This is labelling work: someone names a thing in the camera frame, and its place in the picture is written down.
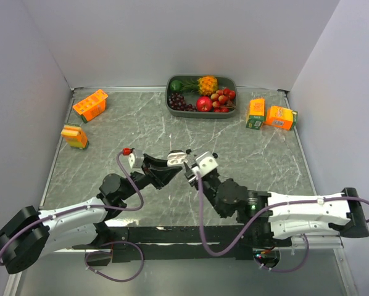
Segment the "white earbud charging case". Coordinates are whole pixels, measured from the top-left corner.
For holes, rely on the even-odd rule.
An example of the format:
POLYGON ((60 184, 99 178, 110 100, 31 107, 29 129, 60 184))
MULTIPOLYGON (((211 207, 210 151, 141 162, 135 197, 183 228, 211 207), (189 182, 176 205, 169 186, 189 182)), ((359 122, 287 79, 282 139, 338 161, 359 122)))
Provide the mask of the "white earbud charging case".
POLYGON ((187 153, 182 150, 173 150, 167 155, 167 166, 177 167, 187 163, 187 153))

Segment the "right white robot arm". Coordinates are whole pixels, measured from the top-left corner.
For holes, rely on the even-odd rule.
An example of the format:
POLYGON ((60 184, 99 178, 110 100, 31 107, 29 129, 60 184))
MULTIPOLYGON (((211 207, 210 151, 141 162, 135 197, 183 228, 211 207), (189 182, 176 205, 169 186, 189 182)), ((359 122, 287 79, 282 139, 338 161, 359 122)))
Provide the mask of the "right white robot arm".
POLYGON ((262 245, 298 234, 336 231, 346 238, 369 236, 357 190, 346 187, 331 195, 284 195, 253 191, 233 179, 220 181, 216 165, 185 167, 190 185, 203 193, 221 218, 236 215, 262 245))

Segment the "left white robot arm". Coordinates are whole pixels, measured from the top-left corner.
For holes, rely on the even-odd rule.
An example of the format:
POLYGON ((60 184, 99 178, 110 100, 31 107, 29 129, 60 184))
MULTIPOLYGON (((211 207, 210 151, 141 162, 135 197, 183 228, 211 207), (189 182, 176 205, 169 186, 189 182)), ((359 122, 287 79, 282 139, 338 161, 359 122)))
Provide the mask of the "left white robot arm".
POLYGON ((131 168, 128 173, 119 163, 122 175, 108 174, 97 196, 85 202, 53 210, 27 206, 19 210, 0 230, 0 266, 16 274, 33 265, 40 257, 76 245, 101 248, 108 243, 105 222, 131 209, 125 200, 137 195, 138 211, 144 205, 141 190, 148 185, 165 187, 182 169, 186 156, 182 150, 171 151, 167 159, 151 157, 136 149, 123 149, 131 168))

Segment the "dark grape bunch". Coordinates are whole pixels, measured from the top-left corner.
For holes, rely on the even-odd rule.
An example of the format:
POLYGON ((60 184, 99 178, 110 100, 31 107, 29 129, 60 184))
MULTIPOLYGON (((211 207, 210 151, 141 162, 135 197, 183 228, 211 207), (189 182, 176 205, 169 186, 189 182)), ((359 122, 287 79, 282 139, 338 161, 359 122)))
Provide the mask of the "dark grape bunch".
POLYGON ((185 101, 185 98, 182 94, 178 92, 171 93, 167 99, 168 106, 177 111, 187 111, 187 112, 195 112, 196 106, 189 104, 185 101))

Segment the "red apple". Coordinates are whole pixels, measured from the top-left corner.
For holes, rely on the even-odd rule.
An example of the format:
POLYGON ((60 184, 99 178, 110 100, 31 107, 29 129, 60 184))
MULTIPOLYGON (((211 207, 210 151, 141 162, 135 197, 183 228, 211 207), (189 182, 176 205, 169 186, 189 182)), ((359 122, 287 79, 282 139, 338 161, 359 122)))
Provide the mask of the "red apple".
POLYGON ((207 96, 200 97, 196 102, 196 108, 199 112, 210 112, 212 107, 212 100, 207 96))

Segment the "red lychee bunch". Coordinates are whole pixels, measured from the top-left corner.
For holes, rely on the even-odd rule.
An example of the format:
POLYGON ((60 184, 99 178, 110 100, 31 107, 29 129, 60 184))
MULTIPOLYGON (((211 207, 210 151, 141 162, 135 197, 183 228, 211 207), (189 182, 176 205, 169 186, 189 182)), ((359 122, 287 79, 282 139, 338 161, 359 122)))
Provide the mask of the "red lychee bunch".
POLYGON ((228 113, 236 109, 236 92, 229 88, 218 89, 211 96, 212 109, 215 113, 228 113))

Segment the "yellow orange carton left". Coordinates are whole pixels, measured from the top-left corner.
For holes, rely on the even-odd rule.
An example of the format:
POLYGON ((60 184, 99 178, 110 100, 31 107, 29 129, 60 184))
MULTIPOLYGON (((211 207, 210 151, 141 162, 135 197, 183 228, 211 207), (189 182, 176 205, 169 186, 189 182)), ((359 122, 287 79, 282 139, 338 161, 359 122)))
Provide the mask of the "yellow orange carton left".
POLYGON ((85 150, 89 146, 88 137, 78 125, 64 125, 61 136, 70 147, 85 150))

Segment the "green lime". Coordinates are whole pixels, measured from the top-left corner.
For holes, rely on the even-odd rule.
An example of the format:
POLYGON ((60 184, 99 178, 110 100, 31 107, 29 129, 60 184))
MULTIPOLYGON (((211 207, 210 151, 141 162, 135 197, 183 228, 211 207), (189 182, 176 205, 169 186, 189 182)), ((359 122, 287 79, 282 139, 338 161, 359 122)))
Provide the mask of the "green lime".
POLYGON ((171 92, 178 93, 182 89, 182 82, 179 80, 173 80, 170 82, 169 87, 171 92))

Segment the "orange juice carton far left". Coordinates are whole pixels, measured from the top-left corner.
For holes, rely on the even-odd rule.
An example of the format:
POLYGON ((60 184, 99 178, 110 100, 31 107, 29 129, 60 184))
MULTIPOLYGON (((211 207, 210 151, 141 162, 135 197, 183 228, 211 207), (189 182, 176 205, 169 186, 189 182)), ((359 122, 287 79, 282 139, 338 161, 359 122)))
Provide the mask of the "orange juice carton far left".
POLYGON ((82 121, 87 123, 106 110, 107 98, 108 94, 102 89, 98 89, 90 96, 74 104, 72 108, 82 121))

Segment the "orange pineapple toy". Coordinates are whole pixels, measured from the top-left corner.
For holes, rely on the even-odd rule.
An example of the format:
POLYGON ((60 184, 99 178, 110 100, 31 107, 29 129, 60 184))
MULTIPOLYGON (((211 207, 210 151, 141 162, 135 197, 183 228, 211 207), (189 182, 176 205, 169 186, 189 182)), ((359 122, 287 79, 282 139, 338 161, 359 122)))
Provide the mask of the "orange pineapple toy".
POLYGON ((196 92, 202 96, 211 96, 218 90, 218 80, 214 76, 202 76, 197 80, 189 80, 182 83, 183 92, 196 92))

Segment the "green yellow carton right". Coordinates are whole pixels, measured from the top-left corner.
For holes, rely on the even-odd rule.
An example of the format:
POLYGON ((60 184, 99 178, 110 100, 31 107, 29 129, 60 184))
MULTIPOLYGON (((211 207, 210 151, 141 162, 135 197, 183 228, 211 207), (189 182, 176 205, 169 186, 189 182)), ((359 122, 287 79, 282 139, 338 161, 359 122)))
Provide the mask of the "green yellow carton right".
POLYGON ((249 102, 246 118, 246 128, 259 130, 265 122, 265 99, 252 99, 249 102))

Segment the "grey fruit tray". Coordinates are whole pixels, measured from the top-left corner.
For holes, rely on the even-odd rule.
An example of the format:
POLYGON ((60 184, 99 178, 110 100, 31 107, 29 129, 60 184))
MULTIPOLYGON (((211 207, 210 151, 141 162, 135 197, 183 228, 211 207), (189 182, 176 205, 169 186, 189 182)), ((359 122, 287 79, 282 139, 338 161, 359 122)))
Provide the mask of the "grey fruit tray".
MULTIPOLYGON (((230 111, 228 113, 215 113, 213 112, 213 109, 210 110, 210 112, 199 112, 199 111, 195 111, 195 112, 187 112, 187 111, 177 111, 177 110, 173 110, 168 106, 168 96, 171 95, 171 90, 170 90, 170 82, 173 80, 179 80, 182 83, 185 81, 189 81, 189 80, 197 80, 198 78, 202 77, 202 76, 214 76, 214 75, 174 75, 172 76, 167 83, 167 87, 166 87, 166 92, 165 92, 165 105, 168 108, 168 111, 176 116, 176 117, 185 117, 185 118, 202 118, 202 119, 226 119, 226 118, 230 118, 233 117, 234 115, 237 114, 238 112, 238 99, 237 99, 237 89, 236 89, 236 84, 234 83, 234 81, 230 78, 224 77, 224 76, 214 76, 217 78, 218 80, 218 89, 224 89, 224 88, 229 88, 231 90, 234 90, 236 92, 236 99, 234 100, 234 103, 236 105, 236 109, 233 111, 230 111)), ((180 94, 182 94, 184 96, 184 99, 187 103, 195 105, 196 106, 196 102, 200 97, 203 97, 202 95, 198 94, 197 92, 183 92, 182 90, 179 92, 180 94)))

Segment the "orange carton far right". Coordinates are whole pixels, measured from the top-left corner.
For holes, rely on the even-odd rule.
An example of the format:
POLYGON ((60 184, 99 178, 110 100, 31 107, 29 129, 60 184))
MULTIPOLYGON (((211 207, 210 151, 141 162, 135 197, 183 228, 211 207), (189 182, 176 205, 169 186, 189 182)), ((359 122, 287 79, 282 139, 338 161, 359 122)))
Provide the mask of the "orange carton far right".
POLYGON ((267 111, 265 124, 283 130, 293 130, 297 123, 297 118, 297 111, 273 105, 267 111))

